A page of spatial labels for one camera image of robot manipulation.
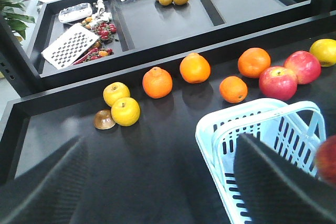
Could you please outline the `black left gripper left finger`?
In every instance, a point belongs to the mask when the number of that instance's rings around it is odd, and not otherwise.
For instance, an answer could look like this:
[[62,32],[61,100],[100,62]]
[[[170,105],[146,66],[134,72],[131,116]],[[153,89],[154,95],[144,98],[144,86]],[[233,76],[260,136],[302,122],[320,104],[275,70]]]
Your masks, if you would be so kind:
[[87,174],[87,143],[74,137],[1,186],[1,223],[70,223]]

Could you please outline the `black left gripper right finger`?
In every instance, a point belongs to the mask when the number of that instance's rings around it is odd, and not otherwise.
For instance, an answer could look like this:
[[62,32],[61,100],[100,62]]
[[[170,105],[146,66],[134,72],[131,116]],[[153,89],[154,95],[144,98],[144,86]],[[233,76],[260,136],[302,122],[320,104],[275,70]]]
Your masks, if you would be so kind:
[[251,134],[240,134],[236,183],[253,223],[335,223],[335,189]]

